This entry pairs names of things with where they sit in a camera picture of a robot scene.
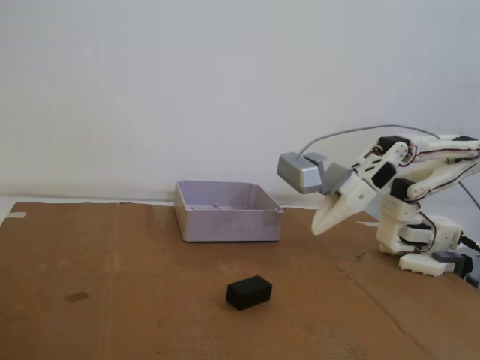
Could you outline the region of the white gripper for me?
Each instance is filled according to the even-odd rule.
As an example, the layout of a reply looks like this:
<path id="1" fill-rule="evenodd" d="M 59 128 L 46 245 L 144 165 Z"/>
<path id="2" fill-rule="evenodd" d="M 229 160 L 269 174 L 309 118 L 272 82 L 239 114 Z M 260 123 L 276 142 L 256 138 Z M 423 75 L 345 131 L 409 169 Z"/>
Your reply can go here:
<path id="1" fill-rule="evenodd" d="M 313 217 L 313 234 L 321 235 L 347 218 L 364 211 L 376 191 L 362 178 L 351 175 L 337 194 L 325 196 Z"/>

